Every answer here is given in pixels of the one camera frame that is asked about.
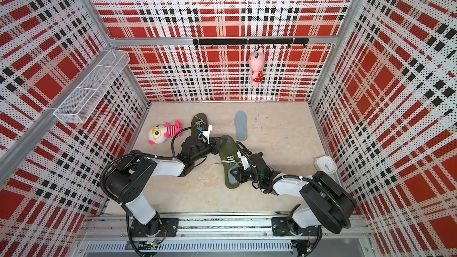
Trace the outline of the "green shoe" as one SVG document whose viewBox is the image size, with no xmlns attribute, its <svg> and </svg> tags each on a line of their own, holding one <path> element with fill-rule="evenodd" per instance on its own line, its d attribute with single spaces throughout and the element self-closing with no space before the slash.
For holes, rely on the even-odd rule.
<svg viewBox="0 0 457 257">
<path fill-rule="evenodd" d="M 193 138 L 197 138 L 199 136 L 199 126 L 202 124 L 208 124 L 208 118 L 204 113 L 199 113 L 196 114 L 191 122 L 191 127 L 193 129 L 191 130 L 191 136 Z"/>
<path fill-rule="evenodd" d="M 220 139 L 221 146 L 219 149 L 219 157 L 224 168 L 224 182 L 227 188 L 236 189 L 239 187 L 240 183 L 231 171 L 238 167 L 240 163 L 238 148 L 231 136 L 224 135 Z"/>
</svg>

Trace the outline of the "light blue insole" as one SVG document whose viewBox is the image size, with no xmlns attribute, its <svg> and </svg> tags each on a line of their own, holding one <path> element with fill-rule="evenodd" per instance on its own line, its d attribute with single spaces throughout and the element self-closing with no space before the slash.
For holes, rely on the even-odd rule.
<svg viewBox="0 0 457 257">
<path fill-rule="evenodd" d="M 239 141 L 245 141 L 248 138 L 247 128 L 248 117 L 244 111 L 238 111 L 234 117 L 236 128 L 236 137 Z"/>
</svg>

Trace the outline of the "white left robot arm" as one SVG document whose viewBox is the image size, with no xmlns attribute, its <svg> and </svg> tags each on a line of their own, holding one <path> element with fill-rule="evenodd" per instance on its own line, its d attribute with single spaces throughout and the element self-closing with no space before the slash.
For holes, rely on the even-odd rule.
<svg viewBox="0 0 457 257">
<path fill-rule="evenodd" d="M 196 162 L 209 154 L 217 155 L 227 142 L 226 137 L 212 138 L 212 126 L 186 127 L 177 134 L 187 130 L 197 133 L 189 136 L 182 143 L 182 150 L 177 153 L 174 148 L 176 137 L 171 139 L 171 157 L 163 157 L 134 150 L 114 159 L 100 175 L 99 186 L 113 201 L 118 203 L 126 214 L 143 226 L 158 224 L 158 213 L 143 194 L 146 184 L 152 177 L 187 176 Z"/>
</svg>

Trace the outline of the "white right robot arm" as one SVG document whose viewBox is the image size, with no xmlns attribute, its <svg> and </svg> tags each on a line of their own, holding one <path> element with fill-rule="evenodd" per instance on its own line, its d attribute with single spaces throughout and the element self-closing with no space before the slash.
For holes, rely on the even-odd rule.
<svg viewBox="0 0 457 257">
<path fill-rule="evenodd" d="M 251 181 L 263 194 L 288 195 L 302 198 L 277 226 L 278 236 L 301 236 L 307 228 L 324 227 L 339 234 L 351 227 L 350 217 L 357 203 L 327 173 L 317 171 L 307 177 L 274 171 L 263 159 L 263 154 L 238 151 L 241 164 L 231 171 L 239 183 Z"/>
</svg>

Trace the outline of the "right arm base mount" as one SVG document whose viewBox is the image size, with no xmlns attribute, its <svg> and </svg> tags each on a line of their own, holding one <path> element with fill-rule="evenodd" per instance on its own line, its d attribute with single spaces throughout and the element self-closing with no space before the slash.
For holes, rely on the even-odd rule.
<svg viewBox="0 0 457 257">
<path fill-rule="evenodd" d="M 317 237 L 321 230 L 320 226 L 302 228 L 291 217 L 273 217 L 271 228 L 275 237 Z"/>
</svg>

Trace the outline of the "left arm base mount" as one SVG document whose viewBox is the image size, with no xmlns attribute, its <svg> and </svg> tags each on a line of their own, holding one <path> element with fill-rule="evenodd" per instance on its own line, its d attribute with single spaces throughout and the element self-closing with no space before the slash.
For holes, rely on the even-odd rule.
<svg viewBox="0 0 457 257">
<path fill-rule="evenodd" d="M 178 229 L 178 218 L 154 217 L 147 225 L 141 224 L 133 219 L 129 226 L 129 233 L 132 237 L 175 237 Z"/>
</svg>

